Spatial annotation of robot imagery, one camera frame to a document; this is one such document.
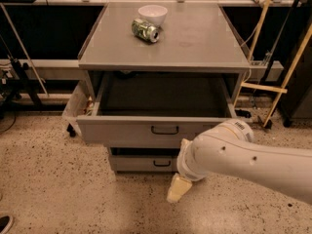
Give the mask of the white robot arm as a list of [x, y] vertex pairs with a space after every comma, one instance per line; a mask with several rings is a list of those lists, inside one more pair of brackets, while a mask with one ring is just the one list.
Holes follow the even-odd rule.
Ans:
[[209, 173], [235, 176], [312, 204], [312, 151], [254, 142], [244, 121], [230, 119], [183, 139], [167, 201], [176, 203]]

